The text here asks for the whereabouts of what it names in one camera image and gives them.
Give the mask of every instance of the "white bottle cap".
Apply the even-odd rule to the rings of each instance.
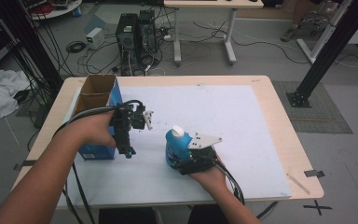
[[[175,138],[182,138],[183,136],[185,136],[185,131],[183,130],[183,128],[177,126],[177,125],[173,125],[172,127],[172,135]]]

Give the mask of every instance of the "blue bottle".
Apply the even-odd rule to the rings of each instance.
[[[176,164],[181,161],[190,160],[190,150],[187,148],[192,138],[188,133],[174,125],[171,130],[165,134],[167,139],[167,146],[165,147],[165,158],[173,169],[176,169]]]

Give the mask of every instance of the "person's right arm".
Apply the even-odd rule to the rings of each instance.
[[[230,224],[261,223],[227,188],[226,176],[216,166],[190,176],[211,194]]]

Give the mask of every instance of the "forearm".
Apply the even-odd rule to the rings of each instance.
[[[210,193],[217,204],[219,204],[230,224],[261,223],[227,188],[216,189],[210,191]]]
[[[34,167],[0,208],[0,223],[49,223],[71,165],[82,145],[71,129],[49,143]]]

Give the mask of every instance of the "gray floor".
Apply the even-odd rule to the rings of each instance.
[[[51,19],[51,27],[63,53],[65,46],[71,41],[85,41],[85,34],[99,24],[112,34],[116,26],[106,23],[94,15],[99,10],[94,5],[82,7],[83,15],[78,18],[70,14]],[[279,37],[289,26],[290,21],[268,20],[237,20],[234,38],[242,44],[257,41],[282,44]],[[181,33],[184,40],[196,39],[192,36],[210,36],[211,30],[200,29],[191,22],[181,23]],[[304,37],[307,43],[314,44],[316,37],[309,36],[310,31],[298,32],[297,36]],[[157,70],[149,75],[165,76],[194,76],[194,75],[266,75],[275,81],[301,81],[310,69],[305,55],[299,50],[296,41],[290,41],[282,47],[288,56],[302,63],[293,63],[283,54],[283,51],[270,44],[253,44],[239,46],[233,44],[237,62],[233,65],[227,62],[227,55],[219,39],[211,39],[202,43],[185,42],[182,45],[183,58],[179,68],[172,63],[172,44],[166,43],[163,48],[163,60]],[[82,66],[78,67],[77,59],[84,54],[71,54],[67,63],[76,76],[84,76]],[[89,64],[103,68],[111,63],[117,54],[117,45],[96,53]],[[338,57],[357,55],[358,48],[348,45]],[[324,197],[317,202],[322,206],[330,206],[332,210],[322,210],[322,215],[316,209],[304,208],[303,205],[315,205],[313,200],[280,202],[277,207],[263,219],[265,223],[358,223],[358,61],[355,57],[346,57],[343,64],[333,64],[324,76],[322,83],[337,105],[344,119],[350,125],[353,134],[326,133],[297,133],[305,148],[310,162],[316,170],[323,170],[325,177],[320,181],[324,187]],[[19,70],[10,57],[0,62],[0,69]],[[0,204],[10,192],[19,173],[14,170],[15,164],[22,163],[28,154],[27,144],[36,132],[32,122],[26,117],[16,117],[16,112],[0,119]],[[248,203],[248,206],[258,214],[269,203]],[[159,207],[164,223],[186,223],[189,209],[186,206]],[[65,211],[58,211],[54,223],[75,223],[75,220]]]

